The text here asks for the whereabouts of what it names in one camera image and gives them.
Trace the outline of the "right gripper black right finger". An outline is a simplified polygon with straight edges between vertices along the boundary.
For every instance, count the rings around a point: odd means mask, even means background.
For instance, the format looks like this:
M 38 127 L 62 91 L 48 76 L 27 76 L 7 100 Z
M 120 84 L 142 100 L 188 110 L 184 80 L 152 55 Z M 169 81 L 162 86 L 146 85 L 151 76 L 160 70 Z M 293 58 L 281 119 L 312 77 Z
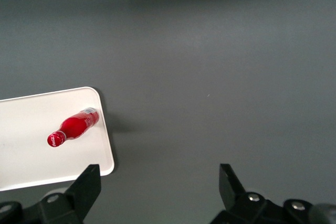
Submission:
M 224 204 L 211 223 L 287 223 L 283 208 L 256 192 L 245 191 L 229 164 L 220 164 L 219 193 Z

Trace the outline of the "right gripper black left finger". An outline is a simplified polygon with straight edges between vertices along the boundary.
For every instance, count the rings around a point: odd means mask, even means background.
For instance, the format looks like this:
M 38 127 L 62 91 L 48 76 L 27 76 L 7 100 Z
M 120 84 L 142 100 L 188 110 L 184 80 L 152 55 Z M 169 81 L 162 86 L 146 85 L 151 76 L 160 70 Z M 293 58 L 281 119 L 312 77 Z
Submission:
M 89 165 L 63 193 L 53 193 L 39 204 L 41 223 L 83 223 L 101 192 L 100 167 Z

